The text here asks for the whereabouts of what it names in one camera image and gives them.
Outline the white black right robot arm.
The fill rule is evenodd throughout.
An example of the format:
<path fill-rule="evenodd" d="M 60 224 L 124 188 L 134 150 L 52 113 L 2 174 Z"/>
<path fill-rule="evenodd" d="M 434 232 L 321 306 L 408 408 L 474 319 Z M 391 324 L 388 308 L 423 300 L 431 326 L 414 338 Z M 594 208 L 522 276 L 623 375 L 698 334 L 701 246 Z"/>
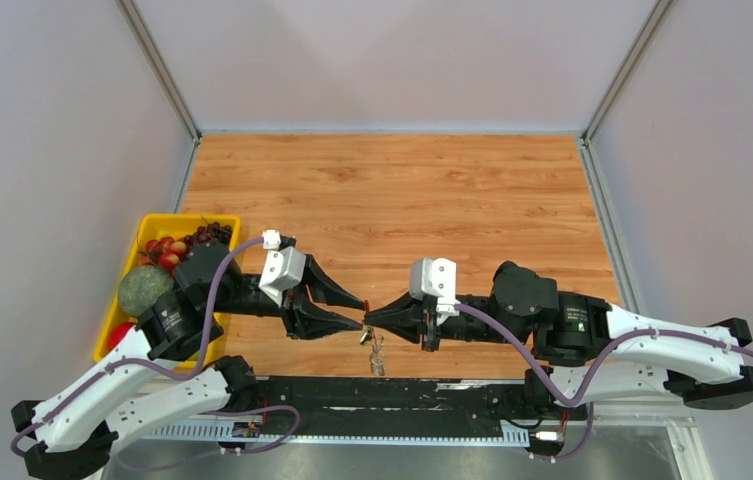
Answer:
<path fill-rule="evenodd" d="M 743 319 L 700 327 L 659 320 L 561 290 L 510 261 L 485 296 L 459 294 L 456 279 L 453 261 L 419 260 L 407 292 L 364 322 L 428 352 L 444 340 L 514 347 L 528 366 L 523 403 L 536 417 L 643 396 L 703 410 L 753 402 L 752 336 Z"/>

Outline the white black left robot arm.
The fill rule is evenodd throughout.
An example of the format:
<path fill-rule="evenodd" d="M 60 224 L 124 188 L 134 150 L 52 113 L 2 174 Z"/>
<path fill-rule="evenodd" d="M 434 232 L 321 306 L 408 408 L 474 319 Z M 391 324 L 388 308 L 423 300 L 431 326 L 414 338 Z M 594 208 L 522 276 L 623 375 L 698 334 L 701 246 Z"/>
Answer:
<path fill-rule="evenodd" d="M 207 241 L 175 270 L 175 286 L 145 310 L 123 339 L 70 386 L 42 401 L 22 401 L 11 415 L 20 451 L 36 479 L 83 479 L 150 431 L 187 417 L 263 415 L 269 405 L 246 360 L 208 359 L 223 332 L 220 313 L 277 317 L 293 339 L 357 331 L 342 308 L 364 300 L 333 281 L 291 237 L 256 239 L 267 257 L 258 274 L 236 264 L 238 249 Z"/>

